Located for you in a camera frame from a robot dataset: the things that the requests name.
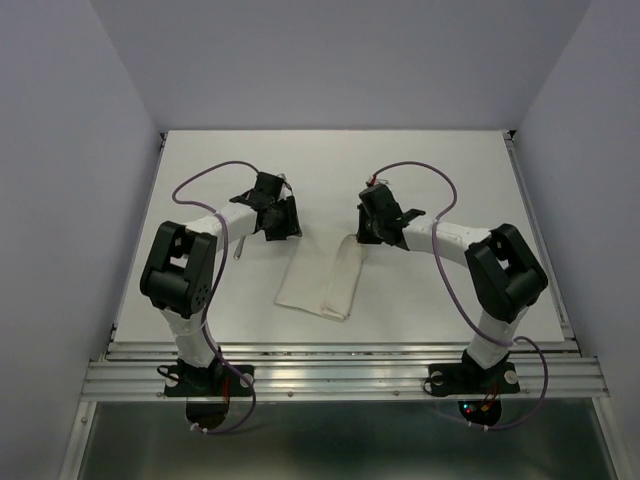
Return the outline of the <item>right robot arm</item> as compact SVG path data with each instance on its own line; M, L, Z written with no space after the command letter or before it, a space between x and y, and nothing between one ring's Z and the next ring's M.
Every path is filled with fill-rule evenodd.
M457 363L428 368L425 391L435 397L516 394L520 390L509 350L528 309L548 286L548 277L520 231L503 223L493 229L447 223L425 211L404 211L384 184L372 184L359 195L361 244L386 244L433 255L467 268L477 301L478 319L463 318L474 336Z

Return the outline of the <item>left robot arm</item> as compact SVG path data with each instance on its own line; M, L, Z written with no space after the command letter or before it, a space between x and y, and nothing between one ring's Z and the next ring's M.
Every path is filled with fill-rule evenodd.
M206 316L232 243L263 233L266 241L302 234L283 175L260 172L254 186L188 224L160 224L144 265L141 294L167 321L177 360L158 367L168 397L250 397L254 369L233 367L209 332Z

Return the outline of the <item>white cloth napkin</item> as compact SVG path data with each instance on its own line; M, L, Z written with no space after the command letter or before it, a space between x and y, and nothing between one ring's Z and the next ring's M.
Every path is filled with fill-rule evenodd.
M366 258L353 234L309 229L299 240L275 303L336 322L351 314Z

